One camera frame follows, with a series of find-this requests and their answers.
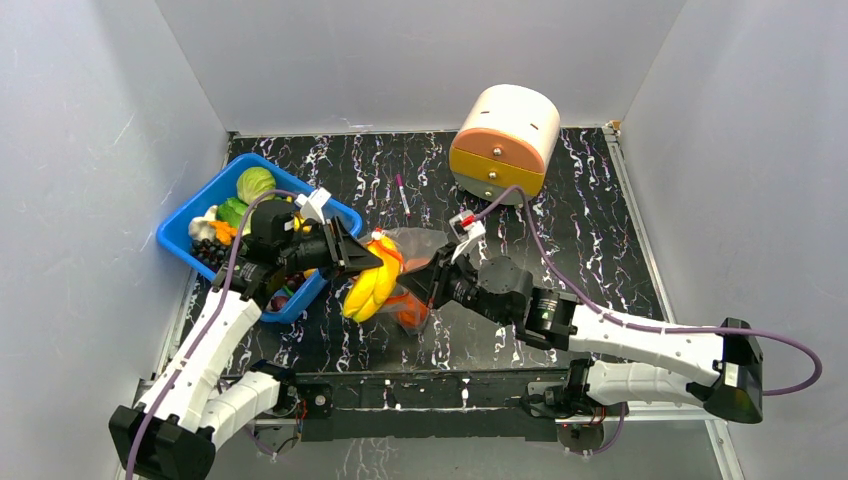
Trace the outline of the clear zip top bag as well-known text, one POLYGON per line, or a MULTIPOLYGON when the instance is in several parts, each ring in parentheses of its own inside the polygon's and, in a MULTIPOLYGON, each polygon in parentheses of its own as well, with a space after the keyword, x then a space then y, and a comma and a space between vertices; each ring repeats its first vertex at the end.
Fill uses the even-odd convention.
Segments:
MULTIPOLYGON (((403 256, 404 265, 402 273, 416 269, 426 265, 436 251, 448 242, 448 237, 443 231, 426 229, 420 227, 398 227, 393 229, 384 229, 382 231, 396 244, 398 250, 403 256)), ((397 296, 404 293, 409 293, 405 288, 396 285, 391 296, 397 296)), ((379 320, 394 321, 408 335, 418 335, 427 326, 432 314, 430 313, 427 322, 423 328, 417 331, 409 331, 402 328, 384 309, 383 306, 373 315, 373 318, 379 320)))

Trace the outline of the orange tangerine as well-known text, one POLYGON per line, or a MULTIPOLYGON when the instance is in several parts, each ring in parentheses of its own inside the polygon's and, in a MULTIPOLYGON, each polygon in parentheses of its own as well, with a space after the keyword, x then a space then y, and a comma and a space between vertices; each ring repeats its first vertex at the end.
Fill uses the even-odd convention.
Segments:
POLYGON ((423 328, 430 314, 428 307, 409 293, 389 297, 383 309, 402 328, 409 331, 423 328))

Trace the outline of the yellow banana bunch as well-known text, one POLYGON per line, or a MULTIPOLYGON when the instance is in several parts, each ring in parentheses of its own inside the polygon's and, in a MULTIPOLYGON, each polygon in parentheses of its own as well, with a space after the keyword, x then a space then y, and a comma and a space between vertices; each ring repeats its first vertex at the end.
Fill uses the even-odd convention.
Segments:
POLYGON ((342 314, 357 323, 369 320, 390 298, 404 265, 394 241, 380 230, 371 233, 366 248, 383 264, 358 275, 345 297, 342 314))

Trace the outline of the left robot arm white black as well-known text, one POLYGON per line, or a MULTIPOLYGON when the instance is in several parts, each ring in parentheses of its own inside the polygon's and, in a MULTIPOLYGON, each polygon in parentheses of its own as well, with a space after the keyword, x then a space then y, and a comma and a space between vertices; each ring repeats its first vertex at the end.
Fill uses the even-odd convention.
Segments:
POLYGON ((211 306, 150 389, 109 420, 126 478, 203 479, 217 450, 258 416, 305 410, 306 392, 288 368, 261 360, 229 386, 222 373, 289 276, 350 277, 382 266, 336 217, 316 215, 295 228, 307 208, 275 198, 249 205, 213 281, 211 306))

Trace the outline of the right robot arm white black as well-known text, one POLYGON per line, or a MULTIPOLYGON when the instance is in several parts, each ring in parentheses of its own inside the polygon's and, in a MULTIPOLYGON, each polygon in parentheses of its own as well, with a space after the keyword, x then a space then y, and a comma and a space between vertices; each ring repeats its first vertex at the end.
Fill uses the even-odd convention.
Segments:
POLYGON ((720 333, 601 309, 573 294, 543 289, 533 275, 500 256, 474 267, 453 247, 440 248, 398 282, 431 309, 455 302, 541 350, 578 353, 566 380, 530 393, 543 415, 588 415, 630 401, 688 404, 730 422, 763 419, 762 350, 750 326, 727 320, 720 333))

